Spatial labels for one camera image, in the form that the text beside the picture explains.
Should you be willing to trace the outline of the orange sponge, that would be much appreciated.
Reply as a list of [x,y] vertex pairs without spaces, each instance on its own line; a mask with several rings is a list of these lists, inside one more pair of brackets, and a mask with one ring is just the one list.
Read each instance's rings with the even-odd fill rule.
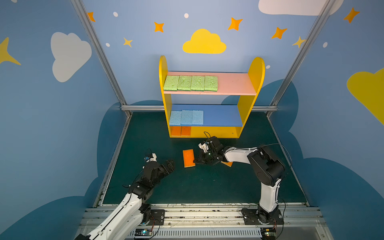
[[182,132],[181,126],[171,126],[171,137],[180,137]]
[[182,137],[190,137],[191,136],[191,129],[190,126],[182,126],[181,127],[181,136]]
[[221,161],[222,164],[228,166],[228,167],[231,167],[233,165],[233,162],[223,162]]
[[194,162],[195,156],[194,156],[194,150],[183,150],[183,160],[184,160],[184,167],[185,168],[191,168],[195,167],[196,164]]

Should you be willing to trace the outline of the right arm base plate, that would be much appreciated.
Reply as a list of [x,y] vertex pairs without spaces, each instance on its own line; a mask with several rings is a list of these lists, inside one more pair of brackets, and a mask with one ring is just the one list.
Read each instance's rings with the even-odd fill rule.
[[268,213],[264,209],[241,209],[245,225],[283,225],[283,214],[276,208]]

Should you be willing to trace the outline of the blue sponge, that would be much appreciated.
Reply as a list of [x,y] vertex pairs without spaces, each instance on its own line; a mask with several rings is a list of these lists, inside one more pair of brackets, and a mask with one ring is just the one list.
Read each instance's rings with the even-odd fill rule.
[[202,126],[204,124],[204,111],[193,110],[192,125]]
[[180,126],[182,119],[182,111],[171,111],[171,116],[169,120],[170,126]]
[[182,110],[181,125],[182,126],[191,126],[192,123],[193,123],[193,111]]

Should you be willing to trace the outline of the green sponge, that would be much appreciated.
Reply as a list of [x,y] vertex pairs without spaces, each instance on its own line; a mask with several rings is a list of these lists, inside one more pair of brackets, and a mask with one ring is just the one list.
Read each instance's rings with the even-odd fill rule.
[[205,76],[205,90],[217,92],[218,91],[218,77],[217,76]]
[[204,91],[205,90],[205,77],[204,76],[192,76],[191,90],[192,91]]
[[192,85],[192,76],[179,76],[177,85],[178,91],[190,91]]
[[165,83],[164,83],[164,90],[165,91],[177,91],[179,78],[180,78],[179,76],[167,76]]

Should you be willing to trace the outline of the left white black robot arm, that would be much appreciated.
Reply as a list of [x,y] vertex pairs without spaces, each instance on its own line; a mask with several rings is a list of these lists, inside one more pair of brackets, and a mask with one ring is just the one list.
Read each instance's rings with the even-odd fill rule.
[[140,178],[129,187],[129,192],[115,210],[89,234],[79,234],[77,240],[124,240],[141,223],[149,221],[151,205],[147,200],[161,180],[175,170],[174,161],[149,161]]

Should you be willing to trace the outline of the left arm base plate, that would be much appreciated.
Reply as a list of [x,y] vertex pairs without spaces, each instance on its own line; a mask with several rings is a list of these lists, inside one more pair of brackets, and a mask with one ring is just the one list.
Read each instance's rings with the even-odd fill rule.
[[165,210],[155,209],[155,210],[146,210],[143,214],[143,220],[140,223],[140,226],[163,226],[165,221]]

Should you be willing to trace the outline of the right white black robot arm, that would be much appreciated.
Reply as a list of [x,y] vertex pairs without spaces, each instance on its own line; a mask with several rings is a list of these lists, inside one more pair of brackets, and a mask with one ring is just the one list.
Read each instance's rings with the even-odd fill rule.
[[217,137],[210,137],[199,143],[200,153],[194,162],[210,166],[219,162],[250,165],[261,183],[259,219],[266,222],[279,212],[278,193],[286,171],[286,166],[271,149],[272,146],[273,144],[252,148],[225,147]]

